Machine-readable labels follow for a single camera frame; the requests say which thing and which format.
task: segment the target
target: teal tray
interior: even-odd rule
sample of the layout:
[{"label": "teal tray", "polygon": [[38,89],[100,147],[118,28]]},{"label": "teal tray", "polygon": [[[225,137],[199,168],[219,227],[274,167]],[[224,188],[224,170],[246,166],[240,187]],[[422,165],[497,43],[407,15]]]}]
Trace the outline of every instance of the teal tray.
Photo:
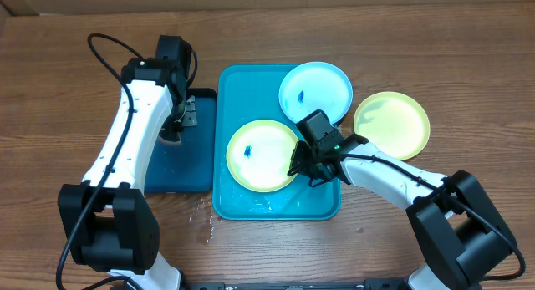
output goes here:
[{"label": "teal tray", "polygon": [[299,137],[295,124],[278,103],[278,88],[294,64],[234,65],[219,78],[213,207],[228,220],[327,220],[336,215],[342,198],[340,181],[311,188],[298,175],[279,191],[258,193],[240,186],[227,167],[232,135],[243,125],[260,119],[276,120]]}]

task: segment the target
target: plate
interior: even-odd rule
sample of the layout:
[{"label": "plate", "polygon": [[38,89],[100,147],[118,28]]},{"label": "plate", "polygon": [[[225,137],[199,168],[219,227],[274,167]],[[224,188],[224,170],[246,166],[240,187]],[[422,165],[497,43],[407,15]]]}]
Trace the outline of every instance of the plate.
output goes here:
[{"label": "plate", "polygon": [[274,120],[255,120],[236,131],[228,143],[227,166],[232,177],[251,191],[271,192],[295,178],[288,176],[298,137]]},{"label": "plate", "polygon": [[355,112],[353,124],[356,134],[398,160],[420,153],[431,133],[424,109],[411,97],[396,92],[366,98]]},{"label": "plate", "polygon": [[348,76],[325,62],[305,63],[292,69],[278,91],[278,102],[293,123],[321,109],[334,125],[347,114],[352,99]]}]

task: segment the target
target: water spill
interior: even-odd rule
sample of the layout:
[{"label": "water spill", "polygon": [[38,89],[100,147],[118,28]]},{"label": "water spill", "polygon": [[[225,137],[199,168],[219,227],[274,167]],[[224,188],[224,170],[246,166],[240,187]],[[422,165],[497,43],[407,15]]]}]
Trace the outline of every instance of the water spill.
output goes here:
[{"label": "water spill", "polygon": [[197,198],[199,200],[193,207],[188,222],[191,224],[191,230],[196,233],[196,242],[208,245],[215,238],[216,225],[223,222],[223,218],[214,213],[209,196],[200,198]]}]

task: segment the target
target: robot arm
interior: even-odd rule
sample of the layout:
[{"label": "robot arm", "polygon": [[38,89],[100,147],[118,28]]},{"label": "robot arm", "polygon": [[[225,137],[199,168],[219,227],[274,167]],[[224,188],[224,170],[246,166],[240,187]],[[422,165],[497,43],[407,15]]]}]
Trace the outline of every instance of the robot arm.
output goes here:
[{"label": "robot arm", "polygon": [[[349,153],[353,155],[374,155],[380,159],[395,163],[436,187],[442,186],[444,183],[442,179],[446,177],[442,174],[420,170],[390,157],[372,143],[357,145]],[[426,197],[432,193],[431,189],[420,185],[418,181],[413,181],[399,171],[380,162],[346,158],[342,161],[341,167],[351,184],[373,191],[403,211],[412,205],[416,197]]]},{"label": "robot arm", "polygon": [[[121,182],[127,182],[132,189],[139,189],[143,193],[149,159],[160,129],[171,114],[173,101],[167,85],[156,85],[155,81],[132,80],[127,86],[134,99],[135,114],[123,148],[115,162],[114,173],[108,177],[104,187],[118,188]],[[90,186],[97,186],[104,168],[114,153],[125,127],[128,108],[126,92],[121,89],[119,109],[108,138],[97,160],[82,180],[89,181]]]},{"label": "robot arm", "polygon": [[[143,191],[157,137],[180,140],[191,53],[191,46],[180,37],[160,36],[155,58],[134,58],[123,67],[120,77],[132,95],[134,113],[111,173],[97,191],[127,121],[130,105],[125,89],[96,162],[80,185],[63,185],[58,197],[67,237],[83,218],[70,247],[74,261],[98,272],[130,277],[144,289],[176,290],[181,282],[179,271],[158,252],[160,228]],[[82,217],[87,198],[94,193],[92,209]],[[105,207],[113,209],[113,218],[95,215]]]},{"label": "robot arm", "polygon": [[[296,144],[289,175],[308,176],[312,187],[339,178],[406,211],[426,260],[407,279],[411,289],[469,289],[513,251],[522,259],[507,224],[469,173],[426,172],[387,156],[362,136],[344,138],[321,110],[297,127],[305,141]],[[313,185],[317,179],[322,181]],[[454,230],[447,218],[466,210],[460,206],[473,213]]]}]

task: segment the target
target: metal bracket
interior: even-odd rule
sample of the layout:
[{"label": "metal bracket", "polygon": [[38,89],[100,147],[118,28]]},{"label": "metal bracket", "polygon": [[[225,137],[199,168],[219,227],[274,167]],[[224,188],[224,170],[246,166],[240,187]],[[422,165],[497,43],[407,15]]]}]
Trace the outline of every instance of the metal bracket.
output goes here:
[{"label": "metal bracket", "polygon": [[197,115],[195,108],[195,96],[190,96],[186,100],[186,107],[184,108],[184,116],[182,117],[181,123],[184,127],[193,127],[197,126]]}]

